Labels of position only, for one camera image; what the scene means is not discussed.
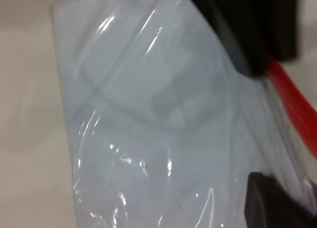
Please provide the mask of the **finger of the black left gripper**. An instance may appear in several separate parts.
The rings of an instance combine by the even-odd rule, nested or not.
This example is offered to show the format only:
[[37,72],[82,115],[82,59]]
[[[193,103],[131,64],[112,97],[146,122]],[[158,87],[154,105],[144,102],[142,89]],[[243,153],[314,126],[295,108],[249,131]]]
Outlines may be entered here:
[[249,0],[191,0],[219,37],[237,72],[262,77],[268,66],[264,40]]
[[298,0],[252,0],[257,25],[269,53],[279,61],[298,55]]

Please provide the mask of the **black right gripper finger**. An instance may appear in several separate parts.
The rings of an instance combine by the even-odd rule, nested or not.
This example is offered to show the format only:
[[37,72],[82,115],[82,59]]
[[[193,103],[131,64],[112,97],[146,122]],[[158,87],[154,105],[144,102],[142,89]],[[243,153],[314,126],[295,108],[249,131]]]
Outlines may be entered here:
[[271,176],[248,175],[244,207],[248,228],[315,228],[317,217],[292,199]]

